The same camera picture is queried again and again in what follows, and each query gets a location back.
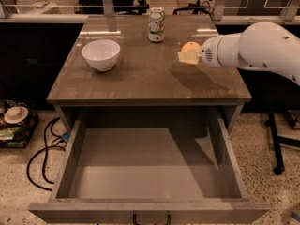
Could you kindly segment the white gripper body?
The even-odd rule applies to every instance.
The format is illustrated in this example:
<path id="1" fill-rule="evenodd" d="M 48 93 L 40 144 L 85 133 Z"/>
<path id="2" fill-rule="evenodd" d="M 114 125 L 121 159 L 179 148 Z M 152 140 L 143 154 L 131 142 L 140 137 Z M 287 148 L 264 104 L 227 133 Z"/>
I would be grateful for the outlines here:
<path id="1" fill-rule="evenodd" d="M 218 59 L 218 45 L 221 37 L 210 37 L 202 45 L 202 62 L 211 68 L 221 68 L 222 65 Z"/>

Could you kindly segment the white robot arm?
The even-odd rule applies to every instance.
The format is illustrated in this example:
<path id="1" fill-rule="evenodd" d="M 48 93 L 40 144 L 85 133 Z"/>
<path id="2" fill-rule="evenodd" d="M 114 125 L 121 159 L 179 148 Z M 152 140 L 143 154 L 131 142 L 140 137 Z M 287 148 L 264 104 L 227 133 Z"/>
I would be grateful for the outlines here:
<path id="1" fill-rule="evenodd" d="M 256 22 L 242 33 L 210 37 L 202 45 L 186 43 L 178 60 L 211 68 L 268 71 L 300 85 L 300 39 L 273 22 Z"/>

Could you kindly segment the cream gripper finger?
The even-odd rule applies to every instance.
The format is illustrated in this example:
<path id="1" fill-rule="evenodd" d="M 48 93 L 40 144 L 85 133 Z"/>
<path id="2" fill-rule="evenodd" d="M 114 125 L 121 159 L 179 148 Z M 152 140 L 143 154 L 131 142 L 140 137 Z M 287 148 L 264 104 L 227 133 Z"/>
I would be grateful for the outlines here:
<path id="1" fill-rule="evenodd" d="M 196 49 L 189 49 L 178 53 L 178 59 L 181 63 L 197 65 L 200 59 Z"/>

